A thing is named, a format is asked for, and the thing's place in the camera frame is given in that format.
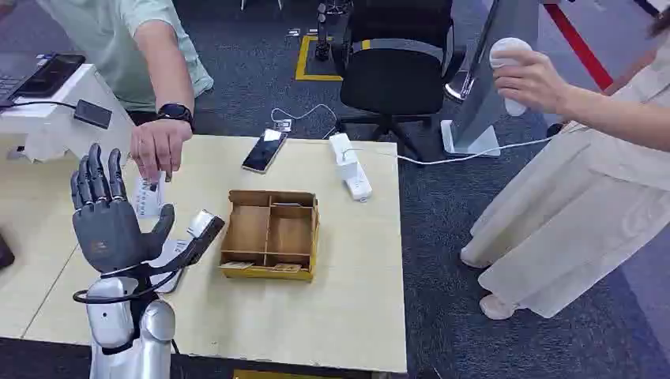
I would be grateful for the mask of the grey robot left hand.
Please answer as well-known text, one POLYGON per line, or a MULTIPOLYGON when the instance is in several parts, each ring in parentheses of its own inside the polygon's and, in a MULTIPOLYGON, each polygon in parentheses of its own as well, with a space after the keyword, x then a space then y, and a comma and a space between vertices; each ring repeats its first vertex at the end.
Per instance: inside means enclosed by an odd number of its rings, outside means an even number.
POLYGON ((143 232, 126 195, 117 148, 101 161, 99 144, 91 145, 70 178, 73 229, 86 261, 98 272, 133 267, 160 256, 175 221, 165 204, 150 232, 143 232))

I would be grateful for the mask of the person's right hand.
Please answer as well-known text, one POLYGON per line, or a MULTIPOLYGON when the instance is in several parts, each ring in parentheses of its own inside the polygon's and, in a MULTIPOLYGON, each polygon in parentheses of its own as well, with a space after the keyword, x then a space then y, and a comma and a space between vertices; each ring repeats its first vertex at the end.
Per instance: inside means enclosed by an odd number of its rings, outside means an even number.
POLYGON ((515 62, 494 69, 495 87, 505 99, 550 114, 565 110, 570 85, 545 54, 528 50, 496 51, 494 58, 515 62))

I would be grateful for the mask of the person's left hand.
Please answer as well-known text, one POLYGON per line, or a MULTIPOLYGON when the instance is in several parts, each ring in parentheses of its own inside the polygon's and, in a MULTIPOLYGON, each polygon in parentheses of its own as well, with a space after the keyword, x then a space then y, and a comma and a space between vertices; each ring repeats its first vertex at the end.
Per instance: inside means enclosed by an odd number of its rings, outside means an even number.
POLYGON ((132 132, 130 156, 143 179, 157 183, 162 172, 178 171, 183 144, 193 136, 188 122, 161 119, 136 126, 132 132))

